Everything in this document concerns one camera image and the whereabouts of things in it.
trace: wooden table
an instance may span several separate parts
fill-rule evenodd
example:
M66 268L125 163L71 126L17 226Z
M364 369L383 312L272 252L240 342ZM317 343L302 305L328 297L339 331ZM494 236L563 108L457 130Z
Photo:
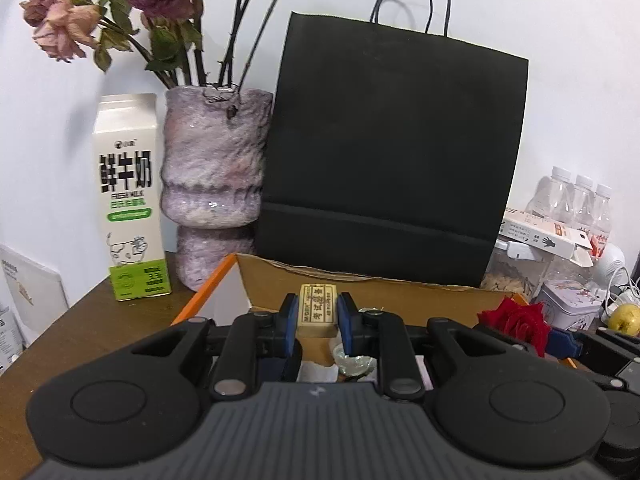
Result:
M41 459L24 419L35 391L50 378L167 327L193 292L175 277L173 292L158 298L115 301L108 279L57 320L0 377L0 479L19 480Z

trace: black paper bag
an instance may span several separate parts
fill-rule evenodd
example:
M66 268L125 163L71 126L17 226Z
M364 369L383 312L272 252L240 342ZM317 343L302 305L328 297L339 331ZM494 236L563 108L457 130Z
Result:
M513 177L527 66L443 36L292 14L257 253L478 286Z

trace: clear plastic container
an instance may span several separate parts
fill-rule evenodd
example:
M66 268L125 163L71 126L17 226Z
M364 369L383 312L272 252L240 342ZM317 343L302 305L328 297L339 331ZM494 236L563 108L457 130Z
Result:
M611 232L611 211L609 199L611 188L598 184L596 196L593 200L593 225L591 227L590 241L593 247L593 256L599 258L607 246Z
M517 292L531 301L538 294L552 259L550 253L500 236L480 288Z
M583 231L589 238L593 225L593 198L591 188L593 180L588 176L578 175L574 188L574 220L571 227Z
M593 267L581 267L565 258L554 256L544 282L572 280L586 286L592 280L592 269Z
M525 211L540 218L570 224L574 216L570 193L571 173L554 166L551 177L543 178Z

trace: plastic bottle cap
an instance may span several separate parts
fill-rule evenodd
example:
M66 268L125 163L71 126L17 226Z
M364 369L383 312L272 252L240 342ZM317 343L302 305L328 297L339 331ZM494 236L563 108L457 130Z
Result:
M565 168L560 168L559 166L554 166L551 171L551 176L558 180L562 180L563 182L569 183L571 181L571 171L566 170Z
M575 185L591 190L591 188L593 188L593 180L588 176L578 175L575 177Z
M604 184L598 184L598 187L596 187L596 194L599 194L604 198L611 198L611 191L612 189Z

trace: yellow apple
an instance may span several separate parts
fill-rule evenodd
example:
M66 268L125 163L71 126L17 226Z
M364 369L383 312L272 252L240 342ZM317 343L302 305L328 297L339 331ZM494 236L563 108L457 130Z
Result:
M609 318L609 328L626 335L640 333L640 308L632 303L620 305Z

